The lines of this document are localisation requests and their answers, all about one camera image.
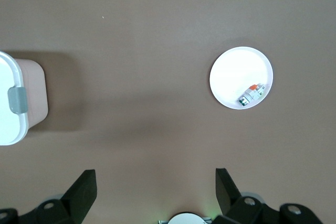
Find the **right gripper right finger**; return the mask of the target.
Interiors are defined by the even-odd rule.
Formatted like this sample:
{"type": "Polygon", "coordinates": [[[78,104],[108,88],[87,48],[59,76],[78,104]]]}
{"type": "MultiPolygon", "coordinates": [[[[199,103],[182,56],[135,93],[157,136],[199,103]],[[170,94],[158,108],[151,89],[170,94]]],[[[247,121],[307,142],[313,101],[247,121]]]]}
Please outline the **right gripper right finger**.
{"type": "Polygon", "coordinates": [[[212,224],[322,224],[306,206],[286,203],[274,210],[255,197],[242,196],[225,168],[215,170],[215,186],[222,213],[212,224]]]}

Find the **white circuit breaker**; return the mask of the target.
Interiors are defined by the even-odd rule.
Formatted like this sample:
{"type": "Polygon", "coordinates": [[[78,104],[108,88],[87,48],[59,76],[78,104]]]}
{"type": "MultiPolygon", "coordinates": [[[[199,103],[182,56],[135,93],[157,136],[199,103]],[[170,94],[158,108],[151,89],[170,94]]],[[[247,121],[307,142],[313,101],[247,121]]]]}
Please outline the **white circuit breaker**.
{"type": "Polygon", "coordinates": [[[251,102],[259,100],[263,96],[265,88],[264,84],[253,84],[240,96],[238,102],[242,106],[247,106],[251,102]]]}

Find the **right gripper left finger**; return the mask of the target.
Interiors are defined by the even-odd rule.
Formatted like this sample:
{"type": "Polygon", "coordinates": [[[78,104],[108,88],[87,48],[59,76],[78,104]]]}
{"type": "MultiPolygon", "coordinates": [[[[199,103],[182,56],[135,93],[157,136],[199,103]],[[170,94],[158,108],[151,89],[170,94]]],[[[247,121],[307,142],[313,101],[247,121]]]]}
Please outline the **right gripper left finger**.
{"type": "Polygon", "coordinates": [[[46,200],[21,216],[15,208],[0,209],[0,224],[82,224],[96,198],[96,171],[88,169],[59,199],[46,200]]]}

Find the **white round plate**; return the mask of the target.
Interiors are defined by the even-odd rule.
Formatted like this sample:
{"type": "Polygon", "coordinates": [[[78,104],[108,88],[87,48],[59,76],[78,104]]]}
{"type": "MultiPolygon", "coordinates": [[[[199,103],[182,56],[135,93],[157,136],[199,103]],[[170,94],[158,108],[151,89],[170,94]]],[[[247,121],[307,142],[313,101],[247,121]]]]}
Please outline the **white round plate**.
{"type": "Polygon", "coordinates": [[[261,103],[271,90],[274,79],[269,59],[252,47],[235,47],[222,53],[214,62],[209,74],[209,86],[214,98],[223,106],[250,109],[261,103]],[[264,84],[259,100],[242,106],[238,99],[253,84],[264,84]]]}

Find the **white lidded storage box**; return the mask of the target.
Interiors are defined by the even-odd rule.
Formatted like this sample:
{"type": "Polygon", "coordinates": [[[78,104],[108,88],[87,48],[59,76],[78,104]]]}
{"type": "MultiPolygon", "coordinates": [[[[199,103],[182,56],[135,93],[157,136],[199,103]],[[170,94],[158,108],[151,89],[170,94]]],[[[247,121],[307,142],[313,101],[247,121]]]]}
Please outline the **white lidded storage box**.
{"type": "Polygon", "coordinates": [[[0,146],[16,144],[48,114],[45,73],[35,61],[0,51],[0,146]]]}

